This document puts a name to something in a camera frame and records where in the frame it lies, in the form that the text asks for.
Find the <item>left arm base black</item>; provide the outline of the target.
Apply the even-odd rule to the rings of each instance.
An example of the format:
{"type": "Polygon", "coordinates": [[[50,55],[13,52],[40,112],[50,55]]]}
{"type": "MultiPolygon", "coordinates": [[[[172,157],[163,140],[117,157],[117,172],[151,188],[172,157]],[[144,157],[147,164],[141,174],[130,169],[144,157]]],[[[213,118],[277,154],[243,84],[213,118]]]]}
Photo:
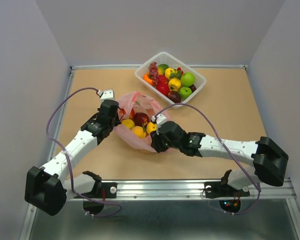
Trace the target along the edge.
{"type": "Polygon", "coordinates": [[[116,214],[120,207],[109,204],[110,200],[117,198],[118,184],[116,182],[96,183],[90,192],[82,193],[83,196],[95,199],[98,202],[83,199],[82,208],[86,216],[93,218],[110,217],[116,214]]]}

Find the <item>pink plastic bag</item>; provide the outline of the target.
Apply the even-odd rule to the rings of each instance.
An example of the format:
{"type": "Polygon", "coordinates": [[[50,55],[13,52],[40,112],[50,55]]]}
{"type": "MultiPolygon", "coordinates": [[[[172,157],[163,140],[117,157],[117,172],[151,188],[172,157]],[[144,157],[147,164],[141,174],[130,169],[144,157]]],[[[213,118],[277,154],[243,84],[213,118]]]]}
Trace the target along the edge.
{"type": "Polygon", "coordinates": [[[129,114],[131,110],[134,109],[135,113],[147,114],[151,122],[151,117],[162,110],[163,107],[154,98],[137,91],[121,96],[117,102],[119,103],[118,117],[121,124],[114,128],[116,134],[130,147],[136,150],[154,153],[155,150],[151,147],[151,136],[146,133],[145,138],[137,137],[132,133],[131,129],[128,129],[122,124],[122,121],[129,119],[129,114]]]}

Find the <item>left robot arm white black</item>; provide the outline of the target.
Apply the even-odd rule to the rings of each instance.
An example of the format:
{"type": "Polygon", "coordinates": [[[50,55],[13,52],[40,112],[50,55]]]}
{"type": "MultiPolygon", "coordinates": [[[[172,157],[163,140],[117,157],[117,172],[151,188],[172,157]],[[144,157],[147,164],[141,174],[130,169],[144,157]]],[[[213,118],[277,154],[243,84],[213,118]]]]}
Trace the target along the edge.
{"type": "Polygon", "coordinates": [[[66,201],[78,196],[106,198],[99,175],[84,171],[73,177],[73,168],[107,138],[120,121],[119,103],[104,100],[94,114],[77,132],[74,139],[49,162],[41,167],[33,166],[26,174],[26,202],[54,216],[66,201]]]}

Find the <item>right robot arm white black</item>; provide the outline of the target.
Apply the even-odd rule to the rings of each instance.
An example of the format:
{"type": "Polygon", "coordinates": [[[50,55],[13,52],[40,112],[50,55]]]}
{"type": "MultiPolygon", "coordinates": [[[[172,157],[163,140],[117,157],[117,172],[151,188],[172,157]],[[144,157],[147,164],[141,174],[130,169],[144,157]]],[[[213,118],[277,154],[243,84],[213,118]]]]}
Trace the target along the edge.
{"type": "Polygon", "coordinates": [[[218,139],[200,132],[186,132],[177,123],[167,121],[150,133],[151,147],[156,152],[177,149],[190,157],[233,160],[238,170],[227,170],[220,189],[232,195],[249,185],[265,183],[273,187],[284,184],[289,156],[271,138],[258,141],[218,139]]]}

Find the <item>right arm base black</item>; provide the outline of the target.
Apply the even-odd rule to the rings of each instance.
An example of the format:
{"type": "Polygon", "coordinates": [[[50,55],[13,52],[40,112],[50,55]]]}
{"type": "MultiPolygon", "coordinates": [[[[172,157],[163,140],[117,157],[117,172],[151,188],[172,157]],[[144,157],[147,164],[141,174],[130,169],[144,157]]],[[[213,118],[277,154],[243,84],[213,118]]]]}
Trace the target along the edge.
{"type": "Polygon", "coordinates": [[[206,181],[204,183],[204,190],[201,195],[207,199],[227,198],[226,200],[219,200],[221,209],[226,213],[237,214],[241,209],[241,197],[249,197],[250,191],[235,189],[228,185],[230,173],[229,169],[225,172],[223,177],[218,181],[206,181]]]}

